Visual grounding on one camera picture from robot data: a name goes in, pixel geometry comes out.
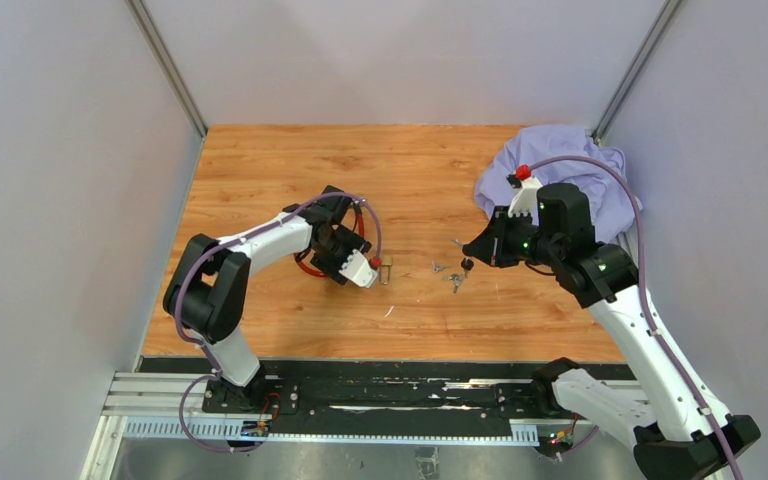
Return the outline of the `black head key bunch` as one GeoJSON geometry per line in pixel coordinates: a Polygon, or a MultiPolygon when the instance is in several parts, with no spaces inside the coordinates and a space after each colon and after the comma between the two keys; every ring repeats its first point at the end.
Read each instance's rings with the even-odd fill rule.
{"type": "MultiPolygon", "coordinates": [[[[458,247],[460,252],[463,251],[464,243],[462,243],[458,239],[453,239],[452,242],[458,247]]],[[[474,261],[472,260],[471,257],[464,255],[464,258],[460,262],[460,266],[463,270],[463,274],[462,274],[463,278],[467,278],[470,272],[474,268],[474,261]]]]}

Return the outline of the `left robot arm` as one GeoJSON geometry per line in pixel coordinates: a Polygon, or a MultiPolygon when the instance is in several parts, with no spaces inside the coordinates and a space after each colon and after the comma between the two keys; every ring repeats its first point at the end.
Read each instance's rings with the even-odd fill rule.
{"type": "Polygon", "coordinates": [[[339,285],[370,288],[377,282],[382,244],[343,220],[362,209],[377,234],[377,214],[355,194],[327,187],[320,195],[283,209],[274,218],[230,236],[192,237],[164,293],[162,306],[179,337],[208,358],[228,400],[243,413],[266,400],[261,361],[242,333],[248,284],[275,262],[310,254],[311,264],[339,285]]]}

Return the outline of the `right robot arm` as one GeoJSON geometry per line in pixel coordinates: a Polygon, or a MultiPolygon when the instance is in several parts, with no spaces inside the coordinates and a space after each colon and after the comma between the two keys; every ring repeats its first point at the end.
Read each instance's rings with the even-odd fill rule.
{"type": "Polygon", "coordinates": [[[628,253],[596,239],[577,186],[522,188],[462,251],[467,261],[495,268],[548,267],[610,335],[646,396],[638,402],[560,358],[533,377],[540,414],[569,411],[590,420],[630,450],[648,479],[706,478],[760,439],[755,420],[731,413],[689,364],[628,253]]]}

